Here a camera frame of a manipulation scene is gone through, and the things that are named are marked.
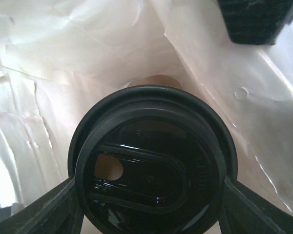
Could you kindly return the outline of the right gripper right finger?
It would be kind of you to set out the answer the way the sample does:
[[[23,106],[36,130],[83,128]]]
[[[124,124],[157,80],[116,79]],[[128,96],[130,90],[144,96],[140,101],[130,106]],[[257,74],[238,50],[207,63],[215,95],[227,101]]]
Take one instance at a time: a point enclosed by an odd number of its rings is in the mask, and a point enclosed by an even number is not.
[[[219,225],[223,234],[293,234],[293,216],[228,177]]]

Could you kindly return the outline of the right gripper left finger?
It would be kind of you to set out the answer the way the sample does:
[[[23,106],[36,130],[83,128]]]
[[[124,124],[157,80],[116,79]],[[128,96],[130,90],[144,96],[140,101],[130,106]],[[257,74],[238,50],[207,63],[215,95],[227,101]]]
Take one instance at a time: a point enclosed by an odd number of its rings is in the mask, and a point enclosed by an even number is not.
[[[70,177],[0,223],[0,234],[79,234],[84,213]]]

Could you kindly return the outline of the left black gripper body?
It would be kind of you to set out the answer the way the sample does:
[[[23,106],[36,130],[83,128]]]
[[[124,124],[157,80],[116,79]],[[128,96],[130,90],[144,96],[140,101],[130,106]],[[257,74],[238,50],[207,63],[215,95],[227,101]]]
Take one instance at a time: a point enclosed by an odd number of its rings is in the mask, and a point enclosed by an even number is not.
[[[244,45],[274,45],[293,20],[293,0],[219,0],[230,40]]]

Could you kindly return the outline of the black plastic cup lid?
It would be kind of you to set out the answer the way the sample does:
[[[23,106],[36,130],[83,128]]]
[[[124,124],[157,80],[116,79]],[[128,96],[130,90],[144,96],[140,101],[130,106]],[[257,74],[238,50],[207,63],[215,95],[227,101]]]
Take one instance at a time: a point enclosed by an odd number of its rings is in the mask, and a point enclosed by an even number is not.
[[[180,89],[142,85],[86,113],[67,168],[85,216],[104,234],[202,234],[219,219],[238,160],[208,104]]]

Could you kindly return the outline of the cream bear paper bag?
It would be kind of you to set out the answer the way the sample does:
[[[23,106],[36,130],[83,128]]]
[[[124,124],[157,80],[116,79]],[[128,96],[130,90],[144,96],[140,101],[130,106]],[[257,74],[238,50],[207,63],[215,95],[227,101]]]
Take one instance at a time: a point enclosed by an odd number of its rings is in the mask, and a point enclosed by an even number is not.
[[[274,45],[244,45],[218,0],[0,0],[0,223],[73,177],[70,143],[96,103],[142,85],[208,104],[234,180],[293,216],[293,20]]]

